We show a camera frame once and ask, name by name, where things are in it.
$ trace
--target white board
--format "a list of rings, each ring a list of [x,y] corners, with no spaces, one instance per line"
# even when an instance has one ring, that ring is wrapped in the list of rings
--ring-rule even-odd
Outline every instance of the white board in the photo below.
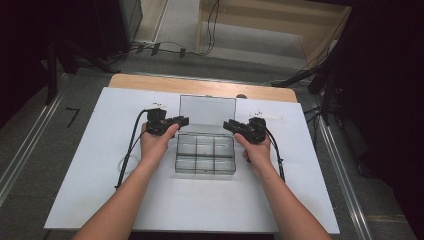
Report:
[[[45,228],[80,228],[115,192],[118,164],[127,151],[138,113],[159,102],[168,105],[167,117],[178,116],[179,99],[177,93],[104,88]],[[237,121],[247,123],[249,114],[257,111],[283,117],[268,119],[267,127],[284,158],[287,185],[329,233],[339,233],[300,104],[237,99]],[[242,158],[238,143],[233,176],[175,173],[176,145],[177,138],[171,139],[134,230],[278,232],[261,185]],[[140,156],[138,145],[133,154]],[[271,157],[277,169],[274,149]]]

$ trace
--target hand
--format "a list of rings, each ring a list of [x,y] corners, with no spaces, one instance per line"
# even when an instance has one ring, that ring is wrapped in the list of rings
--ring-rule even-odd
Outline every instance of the hand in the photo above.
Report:
[[[234,138],[240,145],[245,148],[245,150],[243,151],[243,158],[246,160],[250,160],[253,171],[256,175],[262,174],[267,169],[274,169],[270,157],[271,141],[269,140],[268,136],[263,142],[259,144],[249,143],[239,133],[234,134]]]
[[[152,171],[156,171],[159,167],[160,160],[168,149],[168,141],[178,131],[179,125],[173,124],[162,136],[155,136],[146,131],[146,123],[143,123],[141,132],[141,160],[140,164],[152,167]]]

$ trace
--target wire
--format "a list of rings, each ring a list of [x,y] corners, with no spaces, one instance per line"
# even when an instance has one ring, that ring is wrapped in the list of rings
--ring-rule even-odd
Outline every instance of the wire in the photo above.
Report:
[[[283,159],[280,157],[280,151],[278,150],[277,141],[275,140],[275,138],[272,135],[271,131],[269,131],[269,129],[267,127],[265,127],[265,131],[268,134],[268,136],[270,137],[271,143],[272,143],[272,145],[275,148],[275,152],[277,153],[277,162],[278,162],[278,168],[279,168],[279,171],[280,171],[280,177],[285,182],[286,179],[285,179],[284,170],[283,170]]]
[[[282,159],[282,158],[280,157],[280,151],[278,150],[277,141],[275,140],[275,138],[274,138],[274,136],[272,135],[271,131],[269,131],[269,129],[268,129],[265,125],[262,125],[262,124],[260,124],[260,123],[253,122],[253,121],[252,121],[252,122],[250,122],[250,123],[251,123],[251,124],[255,124],[255,125],[259,126],[260,128],[264,129],[264,130],[265,130],[265,132],[266,132],[266,134],[269,136],[270,141],[271,141],[271,144],[272,144],[272,146],[274,147],[275,152],[276,152],[276,154],[277,154],[277,163],[278,163],[278,169],[279,169],[279,172],[280,172],[280,177],[281,177],[281,179],[283,179],[283,181],[285,182],[285,181],[286,181],[286,179],[285,179],[285,176],[284,176],[284,170],[283,170],[283,160],[284,160],[284,159]]]
[[[215,10],[215,19],[214,19],[213,30],[212,30],[212,33],[211,33],[211,30],[210,30],[210,21],[211,21],[211,17],[212,17],[212,14],[213,14],[214,10]],[[179,44],[177,42],[173,42],[173,41],[163,41],[163,42],[152,43],[150,45],[145,46],[144,49],[153,49],[152,47],[155,46],[155,45],[157,45],[157,44],[167,44],[167,43],[170,43],[170,44],[175,44],[177,46],[180,46],[181,48],[186,49],[186,51],[188,52],[188,54],[193,54],[193,55],[196,55],[196,56],[206,56],[206,55],[208,55],[209,53],[212,52],[212,49],[215,46],[215,29],[216,29],[216,21],[218,19],[218,11],[219,11],[219,0],[217,0],[215,2],[215,4],[212,7],[211,12],[209,13],[209,17],[208,17],[208,28],[207,28],[207,32],[206,32],[207,33],[207,37],[209,38],[209,46],[208,46],[208,49],[206,51],[201,52],[201,53],[197,53],[196,51],[190,50],[189,48],[187,48],[187,47],[185,47],[185,46],[183,46],[183,45],[181,45],[181,44]],[[170,52],[170,53],[180,53],[178,51],[171,51],[171,50],[164,50],[164,49],[158,49],[158,51]]]
[[[319,114],[320,112],[315,113],[308,121],[306,121],[306,123],[309,124],[309,122],[314,120]]]
[[[314,118],[314,140],[313,140],[312,144],[314,145],[315,152],[317,151],[317,139],[318,139],[317,129],[318,129],[318,124],[319,124],[320,119],[321,119],[321,114],[318,114]]]
[[[143,134],[145,133],[146,131],[143,131],[139,136],[138,136],[138,138],[137,138],[137,140],[135,140],[135,143],[133,144],[133,146],[131,147],[131,152],[132,152],[132,150],[134,149],[134,147],[135,147],[135,145],[137,144],[137,142],[140,140],[140,138],[141,138],[141,136],[143,136]]]
[[[115,58],[114,60],[112,60],[111,62],[106,62],[104,63],[106,66],[111,66],[112,64],[116,63],[119,59],[121,59],[124,55],[128,55],[133,53],[135,50],[137,50],[137,48],[132,48],[130,50],[128,50],[128,52],[124,52],[124,53],[120,53],[114,56],[111,56],[109,58]],[[88,63],[84,63],[81,61],[76,61],[79,67],[84,67],[84,68],[91,68],[91,67],[97,67],[94,64],[88,64]]]
[[[310,110],[304,111],[304,112],[303,112],[303,114],[307,114],[307,113],[310,113],[310,112],[312,112],[312,111],[315,111],[315,110],[321,110],[321,109],[322,109],[322,107],[321,107],[321,106],[314,107],[314,108],[312,108],[312,109],[310,109]]]
[[[137,138],[136,142],[135,142],[135,143],[133,143],[133,142],[134,142],[134,136],[135,136],[135,133],[136,133],[137,128],[138,128],[138,122],[140,121],[140,117],[141,117],[141,115],[143,115],[143,113],[145,113],[145,112],[147,112],[147,110],[143,110],[143,111],[141,111],[141,112],[138,114],[137,119],[136,119],[136,121],[135,121],[134,129],[133,129],[133,132],[132,132],[132,135],[131,135],[130,145],[128,146],[127,154],[125,154],[124,162],[122,163],[122,168],[121,168],[121,173],[119,174],[118,184],[115,186],[115,188],[116,188],[116,189],[118,189],[118,188],[119,188],[119,186],[121,186],[121,184],[122,184],[122,179],[124,178],[125,169],[127,168],[128,159],[130,158],[131,151],[133,150],[133,148],[134,148],[135,144],[136,144],[136,143],[138,142],[138,140],[140,139],[141,135],[143,135],[143,133],[144,133],[144,132],[142,132],[142,133],[140,134],[140,136]]]

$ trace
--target wooden board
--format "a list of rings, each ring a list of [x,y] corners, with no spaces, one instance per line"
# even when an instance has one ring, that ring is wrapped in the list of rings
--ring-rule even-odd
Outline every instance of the wooden board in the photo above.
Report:
[[[248,99],[297,102],[294,91],[287,88],[262,87],[183,78],[115,74],[109,83],[109,87],[202,94],[231,98],[243,94]]]

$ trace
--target clear plastic box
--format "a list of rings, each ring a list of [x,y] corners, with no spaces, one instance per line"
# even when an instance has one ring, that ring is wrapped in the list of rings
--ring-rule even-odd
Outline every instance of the clear plastic box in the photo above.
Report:
[[[232,175],[234,140],[222,125],[234,119],[236,99],[181,95],[180,115],[190,124],[178,135],[175,172]]]

